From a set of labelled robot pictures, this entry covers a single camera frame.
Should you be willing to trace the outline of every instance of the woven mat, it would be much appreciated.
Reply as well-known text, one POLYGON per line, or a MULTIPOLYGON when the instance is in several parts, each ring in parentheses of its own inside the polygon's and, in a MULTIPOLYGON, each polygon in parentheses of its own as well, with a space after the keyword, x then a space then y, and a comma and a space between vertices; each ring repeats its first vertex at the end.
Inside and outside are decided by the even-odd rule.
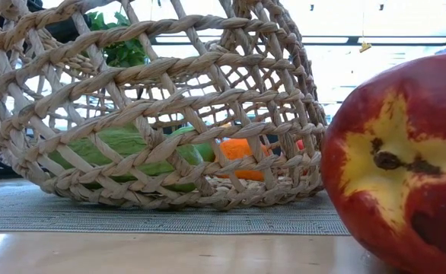
POLYGON ((262 209, 161 212, 81 204, 35 185, 0 188, 0 231, 349 235, 325 192, 262 209))

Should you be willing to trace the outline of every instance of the wicker basket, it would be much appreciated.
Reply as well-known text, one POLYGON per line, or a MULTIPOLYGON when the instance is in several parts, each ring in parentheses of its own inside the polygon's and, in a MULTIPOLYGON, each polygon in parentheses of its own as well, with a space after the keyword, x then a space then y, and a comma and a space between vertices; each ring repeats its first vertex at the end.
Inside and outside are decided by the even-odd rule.
POLYGON ((121 0, 131 26, 90 32, 81 15, 111 2, 66 0, 58 8, 30 13, 25 0, 0 0, 5 18, 0 28, 0 151, 16 172, 47 193, 147 209, 270 206, 323 189, 324 111, 301 35, 279 0, 220 0, 227 18, 186 15, 180 0, 171 0, 179 18, 162 21, 137 18, 130 1, 121 0), (81 36, 61 44, 45 26, 69 18, 81 36), (209 28, 222 30, 221 39, 203 43, 198 31, 209 28), (158 56, 151 38, 179 32, 199 55, 158 56), (100 49, 132 38, 139 39, 150 63, 109 67, 100 49), (71 83, 60 81, 66 75, 71 83), (36 91, 27 86, 28 79, 38 81, 36 91), (137 98, 141 89, 146 96, 137 98), (7 100, 14 101, 13 109, 7 100), (227 115, 222 119, 219 113, 227 115), (148 143, 139 153, 124 158, 97 137, 102 129, 130 123, 148 143), (163 128, 187 123, 195 130, 163 134, 163 128), (269 143, 269 135, 278 141, 269 143), (81 138, 89 138, 113 163, 91 165, 66 145, 81 138), (253 156, 228 160, 218 147, 224 138, 246 139, 253 156), (299 139, 305 150, 298 150, 299 139), (269 155, 261 150, 261 140, 269 155), (175 151, 178 145, 203 142, 210 142, 216 162, 192 166, 175 151), (275 155, 278 147, 283 153, 275 155), (65 170, 47 157, 55 150, 74 168, 65 170), (175 169, 171 174, 149 177, 135 169, 164 159, 175 169), (236 170, 261 170, 265 179, 239 180, 236 170), (127 172, 137 180, 111 179, 127 172), (229 178, 216 177, 223 174, 229 178), (102 187, 85 187, 93 182, 102 187), (164 187, 188 182, 197 189, 178 193, 164 187))

